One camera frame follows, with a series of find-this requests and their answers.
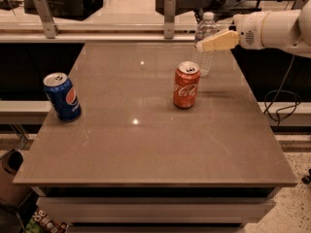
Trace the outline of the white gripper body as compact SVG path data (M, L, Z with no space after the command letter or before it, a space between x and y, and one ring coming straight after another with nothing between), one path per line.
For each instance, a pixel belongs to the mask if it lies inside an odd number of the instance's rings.
M262 50L266 48L263 41L263 26L269 14L270 11L254 12L233 17L236 32L239 35L239 44L242 48L247 50Z

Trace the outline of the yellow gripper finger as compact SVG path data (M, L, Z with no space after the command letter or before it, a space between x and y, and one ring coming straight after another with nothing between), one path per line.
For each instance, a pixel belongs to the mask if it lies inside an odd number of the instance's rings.
M214 35L208 36L196 43L200 52L214 50L231 50L239 44L239 35L234 30L223 29Z

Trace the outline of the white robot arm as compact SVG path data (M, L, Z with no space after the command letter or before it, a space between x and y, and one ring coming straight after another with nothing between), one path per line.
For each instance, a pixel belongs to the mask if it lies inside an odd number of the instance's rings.
M300 10L263 11L235 15L232 29L198 41L201 51L231 50L240 45L246 50L277 49L302 57L311 57L311 2Z

